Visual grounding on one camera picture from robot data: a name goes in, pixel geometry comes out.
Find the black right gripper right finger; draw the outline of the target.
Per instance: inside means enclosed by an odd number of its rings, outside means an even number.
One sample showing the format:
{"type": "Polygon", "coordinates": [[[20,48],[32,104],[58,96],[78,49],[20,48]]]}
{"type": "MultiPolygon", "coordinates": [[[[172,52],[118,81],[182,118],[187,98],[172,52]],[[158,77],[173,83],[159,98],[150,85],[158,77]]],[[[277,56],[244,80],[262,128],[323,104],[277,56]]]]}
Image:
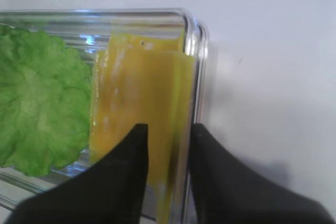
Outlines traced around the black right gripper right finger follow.
{"type": "Polygon", "coordinates": [[[202,124],[191,127],[189,166],[198,223],[335,223],[319,202],[250,169],[202,124]]]}

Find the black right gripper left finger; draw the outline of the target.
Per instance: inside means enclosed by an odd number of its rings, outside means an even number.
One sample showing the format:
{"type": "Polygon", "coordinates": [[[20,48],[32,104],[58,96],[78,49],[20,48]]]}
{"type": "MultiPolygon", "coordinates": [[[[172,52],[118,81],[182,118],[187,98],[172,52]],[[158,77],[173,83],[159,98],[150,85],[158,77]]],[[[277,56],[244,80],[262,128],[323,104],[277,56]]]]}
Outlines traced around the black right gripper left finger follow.
{"type": "Polygon", "coordinates": [[[88,170],[24,200],[5,222],[139,223],[148,166],[148,126],[136,124],[88,170]]]}

